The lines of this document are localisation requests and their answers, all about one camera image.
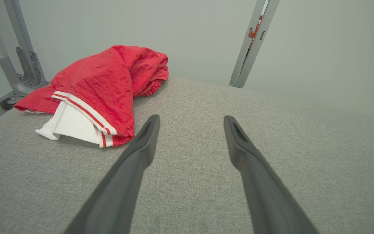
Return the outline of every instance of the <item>white fabric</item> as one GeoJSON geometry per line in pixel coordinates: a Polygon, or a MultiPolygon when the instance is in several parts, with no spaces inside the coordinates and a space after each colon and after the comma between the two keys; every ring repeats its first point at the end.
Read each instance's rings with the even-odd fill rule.
{"type": "Polygon", "coordinates": [[[58,140],[61,135],[66,135],[98,145],[102,143],[101,132],[65,101],[60,102],[54,116],[35,132],[50,140],[58,140]]]}
{"type": "MultiPolygon", "coordinates": [[[[74,96],[71,93],[55,91],[52,98],[56,98],[64,101],[67,105],[78,110],[83,116],[90,120],[101,132],[105,135],[117,135],[116,129],[110,125],[110,123],[96,111],[89,104],[81,100],[80,98],[74,96]]],[[[111,146],[112,142],[107,142],[107,146],[111,146]]]]}

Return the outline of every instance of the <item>red and white stripe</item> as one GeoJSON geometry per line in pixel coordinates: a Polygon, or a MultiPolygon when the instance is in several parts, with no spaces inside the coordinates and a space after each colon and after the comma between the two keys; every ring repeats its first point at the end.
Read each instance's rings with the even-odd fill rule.
{"type": "Polygon", "coordinates": [[[61,91],[55,91],[52,98],[65,101],[67,105],[74,107],[99,129],[102,133],[102,143],[99,144],[101,148],[113,145],[112,135],[117,135],[116,129],[90,105],[71,93],[61,91]]]}

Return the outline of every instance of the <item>red fabric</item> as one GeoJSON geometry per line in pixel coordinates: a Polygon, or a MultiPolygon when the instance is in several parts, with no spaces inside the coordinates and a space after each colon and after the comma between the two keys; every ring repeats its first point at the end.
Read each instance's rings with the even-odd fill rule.
{"type": "Polygon", "coordinates": [[[117,147],[134,138],[133,97],[157,92],[162,80],[168,79],[167,62],[165,54],[151,49],[116,45],[68,66],[51,85],[32,92],[14,107],[54,114],[60,100],[51,98],[53,92],[71,93],[117,130],[113,135],[117,147]]]}

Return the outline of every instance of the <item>metal frame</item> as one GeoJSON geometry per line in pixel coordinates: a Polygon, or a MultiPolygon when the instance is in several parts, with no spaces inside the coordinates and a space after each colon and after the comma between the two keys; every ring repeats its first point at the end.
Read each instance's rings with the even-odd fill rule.
{"type": "Polygon", "coordinates": [[[279,0],[269,0],[264,12],[264,17],[256,33],[255,40],[248,55],[246,56],[252,40],[248,35],[251,31],[254,32],[256,25],[258,24],[259,17],[261,16],[265,1],[268,0],[258,0],[255,4],[251,22],[249,23],[248,30],[246,31],[245,39],[243,40],[242,48],[239,52],[238,60],[236,61],[229,86],[237,88],[243,88],[245,86],[246,80],[248,79],[249,73],[254,65],[256,56],[258,55],[259,49],[261,48],[264,38],[266,37],[270,22],[272,21],[276,7],[279,4],[279,0]]]}
{"type": "Polygon", "coordinates": [[[6,78],[9,81],[9,84],[12,87],[12,90],[16,95],[26,96],[34,91],[27,86],[25,86],[19,79],[14,66],[12,65],[9,56],[6,52],[6,48],[3,44],[3,41],[0,36],[0,65],[5,73],[6,78]]]}
{"type": "Polygon", "coordinates": [[[25,52],[25,58],[29,68],[29,78],[27,80],[33,82],[31,85],[33,89],[47,86],[47,82],[44,78],[37,54],[33,51],[31,39],[28,34],[18,0],[4,0],[4,4],[6,6],[9,19],[11,20],[15,36],[17,37],[18,44],[25,52]]]}

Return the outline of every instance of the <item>gray upholstery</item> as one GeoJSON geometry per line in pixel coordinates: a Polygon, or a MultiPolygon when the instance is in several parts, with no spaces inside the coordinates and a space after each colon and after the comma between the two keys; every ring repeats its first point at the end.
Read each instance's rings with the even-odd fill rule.
{"type": "MultiPolygon", "coordinates": [[[[252,232],[227,114],[321,233],[374,233],[374,117],[173,77],[134,105],[136,131],[152,114],[161,130],[131,233],[252,232]]],[[[50,117],[0,117],[0,233],[61,233],[125,148],[34,133],[50,117]]]]}

